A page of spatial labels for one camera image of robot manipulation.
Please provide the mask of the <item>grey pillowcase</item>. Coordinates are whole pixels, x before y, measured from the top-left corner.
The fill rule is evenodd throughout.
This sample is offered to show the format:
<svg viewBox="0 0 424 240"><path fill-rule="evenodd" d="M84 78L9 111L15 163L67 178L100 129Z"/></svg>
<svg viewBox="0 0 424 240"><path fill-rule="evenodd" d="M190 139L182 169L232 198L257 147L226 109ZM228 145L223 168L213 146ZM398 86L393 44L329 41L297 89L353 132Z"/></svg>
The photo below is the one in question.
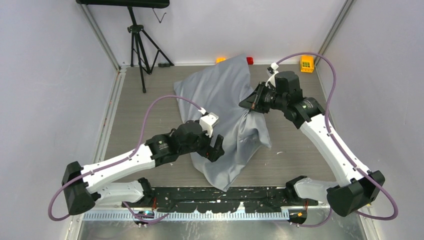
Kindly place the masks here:
<svg viewBox="0 0 424 240"><path fill-rule="evenodd" d="M255 152L272 146L264 115L239 106L253 92L247 56L208 66L175 82L173 90L218 116L213 134L223 136L224 155L215 162L198 153L190 157L213 187L226 192Z"/></svg>

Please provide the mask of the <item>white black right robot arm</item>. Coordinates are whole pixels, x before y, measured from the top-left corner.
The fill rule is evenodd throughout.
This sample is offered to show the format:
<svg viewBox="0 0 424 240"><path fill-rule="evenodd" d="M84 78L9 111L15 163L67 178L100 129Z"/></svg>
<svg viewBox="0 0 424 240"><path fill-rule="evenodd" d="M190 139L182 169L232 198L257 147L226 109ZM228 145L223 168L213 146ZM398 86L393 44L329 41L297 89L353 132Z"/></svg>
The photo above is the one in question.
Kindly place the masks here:
<svg viewBox="0 0 424 240"><path fill-rule="evenodd" d="M270 110L283 112L284 117L307 136L329 165L336 181L313 180L301 175L285 186L285 198L291 205L299 205L304 199L328 204L341 217L346 217L373 202L385 182L384 175L371 172L347 148L340 150L343 141L331 124L326 124L325 110L313 97L304 97L300 80L293 71L274 74L270 81L262 81L239 104L251 112L261 114Z"/></svg>

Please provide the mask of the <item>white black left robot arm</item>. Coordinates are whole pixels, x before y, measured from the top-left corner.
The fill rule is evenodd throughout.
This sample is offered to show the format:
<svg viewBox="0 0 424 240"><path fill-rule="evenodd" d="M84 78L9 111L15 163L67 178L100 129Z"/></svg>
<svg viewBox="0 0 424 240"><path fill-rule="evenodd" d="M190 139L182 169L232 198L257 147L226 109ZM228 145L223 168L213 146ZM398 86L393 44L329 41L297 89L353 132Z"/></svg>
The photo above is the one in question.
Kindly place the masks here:
<svg viewBox="0 0 424 240"><path fill-rule="evenodd" d="M137 151L129 151L100 163L80 165L78 161L66 166L62 186L68 214L79 215L95 206L113 202L138 203L148 207L153 202L153 191L146 179L127 183L117 180L128 175L172 163L179 156L198 153L210 162L224 155L224 137L212 138L199 121L189 120L169 133L157 134Z"/></svg>

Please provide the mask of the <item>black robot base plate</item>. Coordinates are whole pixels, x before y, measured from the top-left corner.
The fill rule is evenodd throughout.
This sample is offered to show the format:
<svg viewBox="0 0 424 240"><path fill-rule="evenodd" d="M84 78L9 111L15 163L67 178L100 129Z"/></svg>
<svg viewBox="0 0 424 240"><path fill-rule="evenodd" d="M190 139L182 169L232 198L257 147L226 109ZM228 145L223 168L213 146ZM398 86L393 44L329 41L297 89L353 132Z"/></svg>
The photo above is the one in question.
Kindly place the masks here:
<svg viewBox="0 0 424 240"><path fill-rule="evenodd" d="M318 201L294 199L284 187L241 186L227 191L214 187L154 187L147 197L128 205L132 208L151 208L160 213L234 213L244 208L246 213L277 213L282 207L304 208L317 206Z"/></svg>

